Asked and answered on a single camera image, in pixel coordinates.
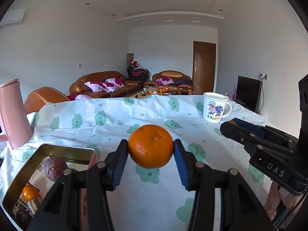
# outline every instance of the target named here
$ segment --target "air conditioner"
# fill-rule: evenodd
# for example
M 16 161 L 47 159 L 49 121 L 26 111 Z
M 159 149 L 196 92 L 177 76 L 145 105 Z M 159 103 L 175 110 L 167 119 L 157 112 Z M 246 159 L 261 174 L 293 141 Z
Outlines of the air conditioner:
M 26 9 L 15 9 L 7 11 L 0 22 L 0 28 L 20 25 Z

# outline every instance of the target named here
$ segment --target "white wall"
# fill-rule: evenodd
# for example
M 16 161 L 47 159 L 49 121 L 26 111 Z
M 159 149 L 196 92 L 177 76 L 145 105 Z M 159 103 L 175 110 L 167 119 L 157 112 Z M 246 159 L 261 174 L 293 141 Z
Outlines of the white wall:
M 238 75 L 264 81 L 262 112 L 298 136 L 298 81 L 308 73 L 308 34 L 287 0 L 236 0 L 218 29 L 218 93 L 232 94 Z
M 128 51 L 149 70 L 150 77 L 163 70 L 176 70 L 192 77 L 194 41 L 216 43 L 217 48 L 217 29 L 190 25 L 131 28 Z
M 24 8 L 21 25 L 0 29 L 0 83 L 19 78 L 24 101 L 43 86 L 68 93 L 92 72 L 126 75 L 127 29 L 68 3 L 29 0 Z

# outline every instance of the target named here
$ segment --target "human hand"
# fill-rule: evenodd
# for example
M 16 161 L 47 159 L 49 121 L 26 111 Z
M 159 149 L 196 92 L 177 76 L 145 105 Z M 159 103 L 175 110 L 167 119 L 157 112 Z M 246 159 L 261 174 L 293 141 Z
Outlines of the human hand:
M 269 195 L 267 197 L 265 203 L 265 211 L 272 221 L 277 213 L 277 207 L 280 201 L 286 206 L 286 208 L 290 211 L 301 199 L 302 194 L 299 196 L 294 196 L 290 194 L 286 189 L 280 187 L 276 182 L 272 182 L 272 185 L 269 190 Z

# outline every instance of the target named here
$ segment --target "blue gripper pad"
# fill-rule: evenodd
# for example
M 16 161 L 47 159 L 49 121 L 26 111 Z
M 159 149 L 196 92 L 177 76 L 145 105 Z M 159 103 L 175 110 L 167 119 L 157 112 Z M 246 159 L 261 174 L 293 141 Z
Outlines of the blue gripper pad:
M 188 158 L 187 152 L 185 151 L 181 141 L 176 139 L 174 142 L 174 158 L 177 164 L 177 169 L 181 178 L 182 185 L 186 190 L 190 190 L 191 182 L 190 179 L 193 176 L 193 165 Z
M 112 179 L 113 190 L 120 185 L 127 157 L 127 140 L 121 140 L 107 171 L 109 177 Z
M 242 121 L 238 118 L 234 118 L 231 121 L 234 121 L 239 127 L 242 127 L 246 129 L 247 131 L 250 131 L 251 133 L 255 133 L 259 138 L 263 139 L 264 133 L 262 132 L 260 127 L 254 124 L 251 124 L 249 122 Z

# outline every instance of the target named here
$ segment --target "table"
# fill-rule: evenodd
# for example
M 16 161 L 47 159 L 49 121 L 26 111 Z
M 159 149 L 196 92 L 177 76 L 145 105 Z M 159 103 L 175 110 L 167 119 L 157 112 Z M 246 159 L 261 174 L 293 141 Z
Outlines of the table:
M 156 87 L 148 87 L 147 88 L 148 91 L 156 91 L 157 88 Z M 168 93 L 175 95 L 177 93 L 177 90 L 174 91 L 168 91 Z M 140 89 L 138 91 L 135 91 L 133 93 L 130 93 L 124 97 L 131 97 L 131 98 L 137 98 L 137 99 L 146 99 L 148 98 L 150 95 L 143 95 L 143 89 Z
M 186 151 L 213 169 L 236 168 L 265 204 L 270 178 L 249 165 L 250 156 L 243 145 L 225 138 L 219 128 L 234 117 L 256 125 L 274 125 L 234 102 L 231 114 L 221 122 L 206 122 L 202 116 L 203 103 L 202 95 L 154 95 L 146 99 L 99 98 L 46 104 L 39 113 L 32 113 L 31 119 L 28 117 L 35 126 L 29 142 L 14 150 L 6 146 L 0 154 L 4 157 L 0 168 L 1 207 L 4 194 L 26 158 L 41 144 L 92 148 L 104 161 L 122 139 L 128 140 L 134 130 L 145 124 L 165 128 L 173 140 L 180 139 Z M 138 167 L 129 156 L 120 185 L 114 192 L 107 192 L 107 196 L 115 230 L 185 231 L 194 191 L 184 189 L 173 156 L 165 166 L 151 172 Z M 219 197 L 218 193 L 214 231 L 220 230 Z

